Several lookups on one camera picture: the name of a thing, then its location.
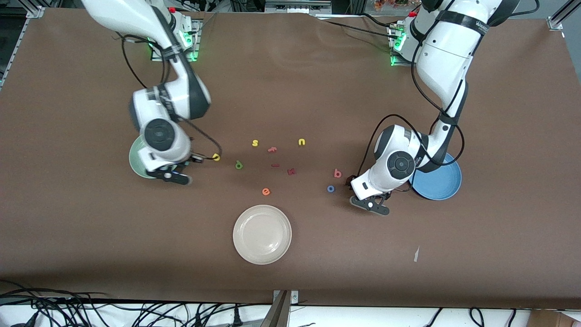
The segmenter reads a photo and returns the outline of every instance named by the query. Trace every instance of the black cable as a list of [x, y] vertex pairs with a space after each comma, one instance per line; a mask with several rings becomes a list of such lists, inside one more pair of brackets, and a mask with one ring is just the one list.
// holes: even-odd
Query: black cable
[[[33, 308], [34, 308], [34, 302], [32, 300], [36, 300], [37, 302], [43, 303], [43, 305], [49, 305], [49, 306], [50, 305], [53, 305], [49, 300], [44, 299], [44, 298], [40, 298], [39, 296], [36, 296], [31, 289], [28, 289], [28, 288], [24, 287], [21, 284], [18, 284], [16, 282], [11, 282], [11, 281], [6, 280], [6, 279], [0, 279], [0, 282], [7, 283], [7, 284], [11, 284], [11, 285], [14, 285], [16, 287], [19, 287], [20, 288], [20, 291], [18, 293], [26, 292], [26, 293], [30, 294], [29, 296], [25, 296], [25, 295], [17, 294], [17, 293], [14, 293], [14, 292], [6, 292], [4, 294], [0, 294], [0, 298], [28, 298], [28, 299], [31, 300], [31, 304], [30, 305]], [[50, 312], [48, 311], [48, 309], [46, 307], [44, 308], [46, 310], [46, 312], [43, 312], [42, 311], [42, 308], [40, 308], [40, 307], [37, 307], [36, 309], [42, 315], [44, 315], [47, 318], [49, 318], [49, 321], [51, 323], [51, 326], [53, 325], [53, 322], [54, 322], [58, 327], [60, 327], [60, 324], [58, 322], [56, 322], [56, 320], [54, 318], [51, 317], [51, 314], [50, 314]], [[63, 310], [61, 310], [58, 306], [56, 306], [55, 309], [58, 310], [63, 315], [63, 318], [64, 318], [65, 322], [66, 322], [67, 319], [69, 319], [69, 321], [71, 321], [71, 319], [69, 318], [69, 316], [67, 316], [66, 313]]]
[[427, 324], [425, 327], [432, 327], [432, 325], [434, 324], [434, 322], [436, 321], [437, 316], [440, 314], [440, 312], [443, 310], [444, 308], [439, 308], [436, 313], [434, 314], [434, 316], [432, 317], [432, 320], [430, 320], [430, 323]]
[[54, 309], [56, 311], [59, 311], [59, 313], [63, 316], [63, 319], [65, 320], [65, 322], [69, 321], [69, 323], [75, 325], [76, 322], [74, 322], [67, 314], [66, 312], [64, 312], [60, 307], [58, 307], [57, 305], [54, 305], [54, 303], [51, 303], [49, 300], [43, 299], [43, 298], [39, 298], [37, 296], [28, 296], [28, 295], [22, 295], [22, 294], [18, 294], [18, 295], [8, 295], [8, 296], [4, 296], [4, 295], [0, 295], [0, 298], [28, 298], [30, 300], [35, 300], [37, 302], [40, 302], [43, 304], [43, 306], [41, 308], [39, 307], [34, 307], [37, 310], [39, 310], [39, 312], [44, 315], [45, 317], [49, 318], [52, 322], [54, 322], [58, 327], [62, 327], [54, 318], [51, 317], [50, 313], [48, 312], [48, 308], [51, 307], [51, 309]]
[[32, 317], [24, 324], [24, 327], [34, 327], [36, 325], [36, 319], [38, 318], [38, 314], [40, 311], [35, 312]]
[[188, 309], [187, 305], [185, 305], [184, 308], [185, 308], [185, 315], [186, 315], [185, 320], [188, 321], [189, 320], [189, 309]]
[[2, 305], [16, 305], [16, 304], [24, 304], [30, 302], [30, 300], [18, 300], [18, 301], [14, 301], [14, 302], [6, 302], [6, 303], [2, 303], [0, 304], [0, 306]]
[[208, 324], [208, 321], [210, 321], [210, 318], [212, 317], [212, 315], [214, 314], [214, 312], [216, 312], [216, 310], [221, 306], [221, 304], [215, 306], [212, 311], [205, 317], [206, 320], [204, 321], [204, 323], [202, 323], [202, 327], [206, 327], [206, 325]]
[[512, 13], [512, 14], [510, 14], [510, 15], [508, 15], [508, 16], [504, 16], [504, 17], [499, 17], [499, 18], [497, 18], [497, 19], [493, 20], [493, 21], [492, 21], [492, 22], [491, 22], [489, 25], [490, 25], [490, 26], [494, 26], [494, 24], [495, 24], [496, 22], [498, 22], [499, 20], [508, 19], [508, 18], [510, 18], [510, 17], [514, 17], [514, 16], [520, 16], [520, 15], [527, 15], [527, 14], [529, 14], [529, 13], [534, 13], [534, 12], [536, 12], [537, 10], [539, 10], [539, 8], [540, 8], [540, 7], [541, 7], [541, 4], [540, 4], [539, 0], [535, 0], [535, 8], [534, 8], [534, 9], [531, 9], [531, 10], [526, 10], [526, 11], [523, 11], [523, 12]]
[[[250, 306], [253, 306], [253, 305], [263, 305], [263, 304], [262, 304], [262, 303], [237, 304], [238, 308], [242, 308], [242, 307], [250, 307]], [[208, 315], [206, 315], [206, 316], [205, 316], [205, 317], [203, 317], [202, 319], [209, 319], [209, 317], [210, 317], [211, 315], [214, 315], [214, 314], [219, 314], [219, 313], [221, 313], [221, 312], [228, 311], [228, 310], [232, 310], [232, 309], [234, 309], [235, 307], [236, 307], [236, 306], [233, 306], [233, 307], [228, 307], [228, 308], [223, 308], [223, 309], [220, 309], [220, 310], [217, 310], [217, 311], [215, 311], [215, 310], [212, 310], [212, 313], [211, 313], [211, 314], [208, 314]]]
[[30, 294], [30, 296], [32, 298], [34, 298], [37, 302], [40, 302], [42, 304], [42, 305], [39, 305], [38, 303], [35, 304], [34, 302], [31, 302], [31, 305], [33, 307], [36, 306], [38, 308], [39, 312], [40, 313], [43, 313], [43, 314], [44, 314], [44, 312], [42, 312], [42, 309], [45, 309], [45, 310], [58, 310], [63, 315], [63, 317], [66, 315], [62, 311], [62, 309], [60, 309], [60, 307], [59, 307], [58, 304], [53, 303], [53, 302], [49, 302], [50, 305], [48, 305], [47, 304], [48, 303], [47, 301], [50, 301], [50, 300], [48, 300], [47, 298], [41, 298], [40, 296], [35, 295], [33, 292], [36, 292], [36, 293], [49, 292], [49, 293], [65, 294], [65, 295], [68, 295], [68, 296], [72, 296], [76, 300], [76, 302], [78, 303], [78, 306], [76, 306], [75, 304], [67, 304], [66, 309], [69, 311], [70, 317], [69, 317], [69, 319], [65, 318], [65, 321], [66, 320], [69, 320], [69, 322], [74, 321], [76, 323], [77, 321], [76, 321], [75, 316], [78, 315], [78, 317], [81, 319], [81, 324], [82, 325], [91, 326], [92, 325], [91, 320], [90, 320], [90, 318], [88, 316], [88, 313], [86, 311], [86, 308], [84, 307], [83, 302], [81, 301], [82, 299], [84, 299], [81, 296], [86, 296], [86, 299], [89, 301], [89, 303], [91, 304], [91, 306], [93, 306], [93, 309], [95, 310], [95, 312], [96, 312], [97, 316], [99, 317], [99, 319], [101, 319], [101, 321], [103, 322], [103, 324], [106, 327], [109, 327], [109, 325], [103, 319], [103, 317], [101, 316], [101, 314], [96, 310], [96, 308], [93, 305], [92, 300], [91, 300], [91, 294], [104, 294], [104, 293], [100, 293], [100, 292], [80, 292], [80, 293], [75, 293], [75, 292], [69, 292], [69, 291], [65, 291], [65, 290], [55, 290], [55, 289], [47, 289], [47, 288], [40, 288], [40, 287], [24, 287], [21, 284], [18, 284], [18, 283], [15, 283], [15, 282], [11, 282], [9, 280], [0, 280], [0, 282], [5, 282], [5, 283], [9, 283], [11, 285], [15, 285], [17, 287], [20, 287], [20, 289], [13, 290], [13, 291], [8, 291], [8, 292], [2, 294], [2, 296], [8, 296], [8, 297], [21, 296], [21, 295], [19, 295], [19, 293], [26, 292], [26, 293]]
[[[195, 130], [198, 131], [198, 133], [200, 133], [201, 135], [203, 135], [205, 138], [207, 138], [210, 142], [214, 143], [214, 145], [216, 146], [216, 148], [218, 148], [218, 156], [222, 156], [222, 146], [220, 145], [220, 143], [218, 143], [218, 141], [216, 141], [214, 138], [212, 138], [212, 136], [209, 136], [208, 134], [206, 134], [206, 132], [204, 132], [201, 128], [197, 127], [196, 125], [194, 125], [191, 121], [189, 121], [188, 119], [183, 118], [182, 116], [178, 115], [177, 113], [175, 114], [176, 116], [178, 116], [178, 118], [180, 118], [182, 121], [184, 121], [186, 124], [190, 125], [190, 127], [194, 128]], [[211, 157], [207, 157], [207, 156], [202, 156], [204, 157], [204, 159], [213, 159]]]
[[182, 327], [187, 327], [187, 326], [188, 326], [188, 324], [189, 324], [189, 323], [191, 323], [192, 321], [194, 321], [194, 323], [192, 324], [192, 326], [193, 326], [193, 327], [202, 327], [202, 318], [201, 318], [201, 315], [202, 315], [204, 312], [206, 312], [206, 311], [208, 311], [208, 310], [210, 310], [210, 309], [212, 309], [212, 308], [214, 308], [214, 307], [216, 307], [216, 306], [222, 305], [222, 304], [223, 304], [223, 303], [218, 303], [218, 304], [211, 305], [209, 308], [207, 308], [207, 309], [203, 310], [202, 312], [200, 312], [200, 307], [202, 307], [202, 305], [201, 305], [201, 304], [199, 304], [199, 305], [198, 305], [198, 309], [196, 310], [196, 315], [195, 315], [195, 316], [193, 316], [193, 318], [192, 318], [192, 319], [189, 319], [189, 320], [187, 320], [187, 321], [186, 321], [186, 322], [185, 322], [185, 323], [182, 325]]
[[514, 316], [517, 315], [517, 309], [512, 309], [512, 314], [510, 316], [510, 319], [508, 320], [508, 325], [507, 327], [511, 327], [512, 326], [512, 321], [514, 320]]
[[99, 312], [98, 311], [99, 309], [101, 309], [103, 307], [107, 307], [109, 305], [111, 305], [112, 307], [118, 308], [120, 310], [124, 310], [124, 311], [145, 311], [145, 312], [148, 312], [148, 313], [150, 313], [152, 315], [157, 315], [158, 317], [162, 317], [163, 319], [171, 319], [171, 320], [174, 320], [174, 321], [182, 322], [180, 319], [177, 319], [175, 317], [168, 316], [168, 315], [164, 315], [164, 314], [160, 314], [158, 312], [154, 312], [154, 311], [152, 311], [150, 309], [147, 309], [147, 308], [145, 308], [145, 304], [143, 304], [141, 308], [127, 308], [127, 307], [122, 307], [120, 305], [117, 305], [115, 303], [105, 303], [105, 304], [103, 304], [102, 306], [100, 306], [98, 308], [96, 308], [96, 307], [93, 307], [93, 308], [85, 308], [85, 310], [95, 310], [98, 313]]
[[164, 306], [165, 303], [154, 303], [152, 305], [149, 306], [149, 310], [148, 312], [144, 315], [143, 312], [141, 312], [139, 314], [139, 316], [137, 316], [137, 318], [135, 319], [135, 321], [133, 322], [133, 324], [131, 325], [131, 327], [139, 327], [139, 324], [148, 316], [150, 315], [152, 312], [154, 312], [155, 310], [161, 308], [162, 306]]
[[361, 165], [359, 165], [359, 169], [357, 170], [356, 176], [361, 175], [361, 170], [363, 168], [363, 164], [365, 163], [365, 159], [367, 158], [367, 154], [369, 153], [369, 148], [371, 147], [371, 143], [373, 142], [373, 138], [375, 137], [375, 133], [377, 133], [377, 130], [379, 129], [379, 127], [381, 126], [383, 121], [385, 121], [387, 118], [392, 117], [392, 116], [393, 115], [387, 115], [387, 116], [383, 117], [383, 119], [381, 119], [379, 121], [379, 123], [377, 124], [377, 126], [375, 127], [375, 130], [373, 131], [373, 133], [371, 134], [371, 138], [369, 139], [369, 143], [367, 143], [367, 148], [365, 149], [365, 154], [363, 155], [363, 160], [361, 161]]
[[161, 321], [163, 319], [165, 319], [167, 317], [167, 314], [170, 313], [171, 311], [181, 307], [182, 305], [185, 305], [184, 303], [180, 303], [178, 305], [176, 305], [175, 307], [170, 308], [169, 310], [167, 310], [166, 312], [160, 314], [154, 321], [152, 321], [151, 323], [149, 323], [147, 326], [148, 327], [153, 327], [155, 325], [156, 322]]
[[[476, 321], [476, 319], [474, 318], [474, 314], [473, 314], [474, 311], [478, 312], [478, 314], [480, 315], [480, 323], [478, 321]], [[482, 311], [480, 311], [479, 308], [472, 307], [472, 308], [470, 308], [469, 313], [470, 313], [470, 319], [472, 319], [472, 321], [474, 321], [476, 326], [484, 327], [484, 316], [482, 315]]]
[[238, 305], [234, 305], [234, 320], [232, 321], [232, 327], [240, 327], [244, 325], [242, 320], [240, 319], [240, 310], [238, 310]]
[[375, 17], [369, 15], [368, 13], [361, 13], [360, 15], [365, 16], [369, 19], [371, 19], [372, 22], [374, 22], [375, 24], [379, 25], [379, 26], [383, 26], [383, 27], [389, 27], [390, 24], [395, 24], [397, 23], [397, 20], [395, 22], [391, 22], [391, 23], [382, 23], [379, 20], [375, 19]]
[[99, 313], [99, 310], [97, 310], [97, 308], [95, 308], [95, 305], [93, 304], [93, 299], [91, 298], [91, 294], [87, 294], [87, 299], [89, 300], [89, 304], [91, 305], [91, 307], [93, 308], [93, 310], [97, 314], [97, 317], [99, 317], [99, 319], [101, 320], [101, 322], [103, 322], [105, 327], [109, 327], [107, 322], [103, 319], [103, 316], [101, 316], [101, 313]]
[[337, 26], [347, 27], [348, 29], [352, 29], [352, 30], [362, 31], [362, 32], [366, 32], [366, 33], [370, 33], [370, 34], [375, 34], [375, 35], [381, 35], [381, 36], [385, 36], [385, 37], [389, 37], [389, 38], [397, 38], [397, 36], [395, 36], [395, 35], [389, 35], [389, 34], [385, 34], [385, 33], [379, 33], [379, 32], [375, 32], [375, 31], [364, 30], [364, 29], [360, 29], [359, 27], [349, 26], [349, 25], [345, 25], [345, 24], [341, 24], [341, 23], [330, 22], [328, 20], [325, 20], [325, 22], [327, 22], [329, 24], [337, 25]]
[[151, 44], [153, 47], [155, 47], [156, 49], [159, 50], [160, 54], [162, 55], [162, 76], [160, 78], [160, 84], [161, 83], [165, 83], [169, 77], [169, 72], [170, 72], [170, 67], [168, 65], [167, 67], [167, 72], [166, 72], [166, 60], [163, 57], [163, 48], [156, 42], [151, 41], [151, 40], [147, 40], [145, 38], [142, 38], [140, 36], [137, 35], [133, 35], [133, 34], [126, 34], [126, 35], [121, 35], [119, 32], [116, 32], [117, 35], [119, 35], [119, 37], [121, 38], [121, 51], [123, 53], [123, 58], [125, 59], [125, 63], [127, 64], [127, 67], [129, 68], [129, 70], [131, 71], [131, 74], [133, 74], [133, 76], [135, 77], [135, 79], [137, 79], [137, 81], [141, 84], [141, 86], [143, 88], [148, 88], [145, 83], [143, 83], [143, 81], [139, 78], [139, 76], [137, 76], [136, 72], [133, 70], [133, 67], [131, 66], [131, 64], [129, 63], [129, 59], [127, 58], [127, 53], [125, 51], [125, 42], [127, 42], [127, 38], [134, 38], [137, 41], [131, 41], [133, 43], [147, 43], [147, 44]]

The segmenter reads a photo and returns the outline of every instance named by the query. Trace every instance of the table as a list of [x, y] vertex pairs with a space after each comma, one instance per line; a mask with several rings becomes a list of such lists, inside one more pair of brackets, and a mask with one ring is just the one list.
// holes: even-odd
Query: table
[[[188, 187], [129, 167], [127, 104], [140, 86], [115, 34], [83, 10], [30, 23], [0, 93], [0, 277], [117, 298], [269, 302], [298, 289], [309, 304], [580, 307], [581, 93], [561, 33], [543, 20], [491, 29], [467, 77], [460, 191], [440, 202], [395, 194], [380, 217], [349, 205], [334, 169], [356, 172], [385, 115], [422, 131], [437, 115], [409, 68], [390, 66], [385, 39], [303, 14], [208, 22], [192, 66], [213, 103], [194, 122], [224, 154], [188, 167]], [[145, 46], [127, 50], [157, 83]], [[184, 128], [195, 151], [214, 152]], [[271, 265], [232, 244], [236, 218], [256, 204], [293, 228]]]

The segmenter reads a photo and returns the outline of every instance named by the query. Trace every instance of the power cord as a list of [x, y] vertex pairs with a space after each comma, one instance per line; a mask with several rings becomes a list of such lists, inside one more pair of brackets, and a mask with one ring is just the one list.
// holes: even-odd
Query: power cord
[[352, 29], [352, 30], [356, 30], [356, 31], [362, 31], [362, 32], [365, 32], [365, 33], [370, 33], [370, 34], [375, 34], [375, 35], [381, 35], [381, 36], [385, 36], [385, 37], [388, 37], [388, 38], [397, 38], [397, 36], [395, 36], [395, 35], [389, 35], [389, 34], [385, 34], [385, 33], [379, 33], [379, 32], [375, 32], [375, 31], [360, 29], [359, 27], [354, 27], [354, 26], [345, 25], [345, 24], [336, 23], [336, 22], [330, 22], [328, 20], [325, 20], [325, 22], [327, 22], [329, 24], [341, 26], [341, 27], [346, 27], [348, 29]]
[[499, 17], [499, 18], [497, 18], [497, 19], [493, 20], [493, 21], [492, 21], [492, 22], [491, 22], [489, 25], [490, 25], [490, 26], [494, 26], [494, 24], [495, 24], [496, 22], [498, 22], [499, 20], [508, 19], [508, 18], [510, 18], [510, 17], [514, 17], [514, 16], [520, 16], [520, 15], [527, 15], [527, 14], [529, 14], [529, 13], [534, 13], [534, 12], [536, 12], [537, 10], [539, 10], [539, 8], [540, 8], [540, 7], [541, 7], [541, 4], [540, 4], [539, 0], [535, 0], [535, 8], [534, 8], [534, 9], [527, 10], [527, 11], [523, 11], [523, 12], [512, 13], [512, 14], [510, 14], [510, 15], [508, 15], [508, 16], [504, 16], [504, 17]]
[[394, 24], [397, 23], [397, 20], [395, 22], [391, 22], [391, 23], [382, 23], [379, 20], [375, 19], [375, 17], [369, 15], [368, 13], [361, 13], [362, 16], [365, 16], [369, 19], [371, 19], [372, 22], [374, 22], [375, 24], [379, 25], [379, 26], [383, 26], [383, 27], [389, 27], [390, 24]]
[[[191, 128], [197, 130], [198, 133], [200, 133], [203, 137], [205, 137], [206, 139], [208, 139], [210, 142], [214, 143], [214, 145], [218, 149], [218, 153], [217, 153], [218, 156], [219, 157], [222, 156], [222, 146], [220, 145], [220, 143], [218, 143], [218, 141], [216, 141], [214, 138], [212, 138], [212, 136], [209, 136], [206, 132], [204, 132], [201, 128], [199, 128], [196, 125], [194, 125], [188, 119], [185, 119], [185, 118], [183, 118], [182, 116], [180, 116], [178, 114], [175, 114], [175, 115], [178, 116], [178, 118], [180, 118], [183, 122], [185, 122], [186, 124], [190, 125]], [[210, 158], [210, 157], [207, 157], [205, 155], [202, 155], [202, 158], [204, 158], [204, 159], [214, 159], [214, 157]]]
[[514, 316], [517, 315], [517, 309], [512, 309], [512, 314], [510, 316], [510, 319], [508, 320], [508, 325], [507, 327], [512, 327], [512, 321], [514, 320]]
[[[474, 311], [478, 312], [478, 314], [480, 315], [480, 323], [478, 321], [476, 321], [476, 318], [474, 318], [474, 314], [473, 314]], [[479, 308], [472, 307], [472, 308], [470, 308], [469, 313], [470, 313], [470, 319], [472, 319], [472, 321], [476, 324], [476, 326], [484, 327], [484, 316], [482, 315], [482, 311]]]
[[[37, 312], [35, 313], [36, 316], [43, 315], [48, 319], [49, 326], [51, 327], [80, 327], [80, 326], [97, 326], [102, 325], [105, 327], [110, 327], [110, 325], [105, 321], [99, 309], [106, 307], [106, 306], [114, 306], [118, 309], [125, 310], [125, 311], [140, 311], [139, 316], [134, 321], [133, 326], [138, 326], [142, 321], [145, 320], [150, 315], [157, 316], [157, 319], [154, 320], [149, 327], [152, 327], [153, 324], [157, 321], [161, 321], [163, 319], [170, 319], [174, 321], [174, 323], [181, 324], [182, 327], [186, 327], [184, 322], [178, 318], [172, 317], [168, 315], [169, 312], [175, 310], [179, 306], [185, 305], [186, 303], [180, 303], [178, 306], [174, 306], [167, 310], [164, 313], [155, 312], [155, 310], [160, 309], [162, 306], [166, 305], [166, 302], [157, 301], [150, 305], [149, 307], [145, 307], [143, 305], [141, 308], [126, 308], [119, 306], [117, 304], [106, 303], [96, 307], [93, 303], [92, 294], [101, 294], [107, 295], [106, 293], [100, 292], [69, 292], [66, 290], [55, 290], [55, 289], [47, 289], [47, 288], [40, 288], [40, 287], [25, 287], [21, 284], [11, 282], [9, 280], [0, 279], [0, 283], [7, 283], [12, 286], [17, 287], [15, 290], [11, 290], [5, 293], [0, 294], [0, 299], [6, 298], [11, 299], [13, 301], [8, 303], [0, 304], [2, 305], [13, 305], [13, 304], [29, 304], [31, 308], [36, 309]], [[40, 295], [40, 293], [55, 293], [61, 294], [66, 296], [67, 298], [51, 298]], [[100, 322], [94, 323], [90, 320], [88, 311], [94, 311], [97, 317], [99, 318]], [[58, 316], [54, 317], [54, 313], [58, 312], [62, 319], [57, 320]], [[33, 324], [33, 319], [29, 319], [28, 325]]]
[[167, 79], [169, 78], [170, 69], [169, 69], [169, 65], [168, 65], [167, 71], [166, 71], [166, 60], [163, 57], [163, 51], [162, 51], [163, 49], [158, 43], [156, 43], [154, 41], [147, 40], [147, 39], [142, 38], [142, 37], [137, 36], [137, 35], [132, 35], [132, 34], [121, 35], [121, 33], [119, 33], [119, 32], [115, 32], [115, 33], [117, 33], [117, 35], [119, 35], [119, 37], [121, 38], [121, 51], [123, 53], [123, 58], [125, 59], [125, 63], [127, 64], [127, 67], [129, 68], [129, 70], [131, 71], [131, 73], [133, 74], [135, 79], [137, 79], [137, 81], [141, 84], [141, 86], [143, 88], [148, 88], [148, 87], [137, 76], [136, 72], [133, 70], [133, 67], [129, 63], [129, 59], [127, 58], [127, 53], [125, 51], [125, 42], [131, 42], [131, 43], [136, 43], [136, 44], [148, 43], [148, 44], [151, 44], [152, 46], [154, 46], [156, 49], [158, 49], [160, 54], [162, 54], [162, 77], [160, 78], [159, 83], [161, 84], [161, 83], [165, 83], [167, 81]]
[[240, 327], [244, 325], [242, 320], [240, 319], [240, 311], [238, 310], [238, 305], [234, 305], [234, 321], [232, 323], [232, 327]]
[[36, 324], [36, 319], [38, 317], [39, 312], [35, 312], [32, 317], [30, 317], [30, 319], [28, 319], [28, 321], [24, 324], [15, 324], [12, 325], [10, 327], [34, 327], [34, 325]]
[[[242, 307], [250, 307], [250, 306], [253, 306], [253, 305], [263, 305], [263, 304], [262, 304], [262, 303], [251, 303], [251, 304], [235, 304], [233, 307], [222, 308], [222, 309], [219, 309], [219, 310], [218, 310], [218, 307], [220, 307], [220, 306], [222, 306], [222, 305], [224, 305], [224, 303], [218, 303], [218, 304], [215, 304], [215, 305], [211, 305], [210, 307], [208, 307], [208, 308], [206, 308], [206, 309], [202, 310], [201, 312], [198, 310], [198, 311], [196, 312], [196, 315], [195, 315], [195, 316], [194, 316], [192, 319], [190, 319], [190, 320], [186, 321], [186, 322], [185, 322], [185, 323], [182, 325], [182, 327], [187, 327], [187, 326], [193, 326], [193, 327], [204, 327], [204, 323], [206, 323], [206, 324], [207, 324], [207, 322], [208, 322], [208, 320], [210, 319], [210, 317], [211, 317], [212, 315], [214, 315], [214, 314], [218, 314], [218, 313], [220, 313], [220, 312], [224, 312], [224, 311], [232, 310], [232, 309], [234, 309], [234, 308], [236, 308], [236, 307], [238, 307], [238, 308], [242, 308]], [[205, 316], [201, 317], [201, 315], [203, 315], [205, 312], [207, 312], [207, 311], [210, 311], [210, 310], [211, 310], [211, 312], [210, 312], [210, 313], [208, 313], [207, 315], [205, 315]]]
[[436, 318], [438, 315], [440, 315], [440, 312], [443, 310], [444, 308], [439, 308], [436, 313], [434, 314], [434, 316], [432, 317], [432, 320], [430, 320], [430, 323], [425, 325], [424, 327], [432, 327], [432, 325], [434, 324], [434, 322], [436, 322]]

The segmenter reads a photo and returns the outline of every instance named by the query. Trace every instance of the robotic arm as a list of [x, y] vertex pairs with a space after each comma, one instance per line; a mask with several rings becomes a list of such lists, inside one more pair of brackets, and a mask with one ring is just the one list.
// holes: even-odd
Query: robotic arm
[[166, 8], [144, 0], [83, 0], [89, 15], [102, 26], [120, 33], [148, 37], [163, 48], [177, 79], [133, 93], [129, 112], [146, 147], [139, 158], [149, 176], [188, 184], [190, 178], [167, 167], [186, 161], [200, 162], [191, 154], [191, 142], [177, 125], [181, 119], [202, 117], [210, 94], [189, 65], [180, 42], [169, 27]]
[[426, 135], [391, 125], [375, 144], [376, 163], [351, 181], [356, 197], [351, 204], [387, 215], [377, 205], [405, 183], [416, 169], [431, 172], [443, 163], [468, 94], [466, 73], [480, 40], [503, 22], [517, 6], [514, 0], [424, 0], [416, 17], [403, 22], [405, 33], [394, 50], [404, 61], [416, 62], [421, 80], [440, 98], [440, 113], [433, 133]]

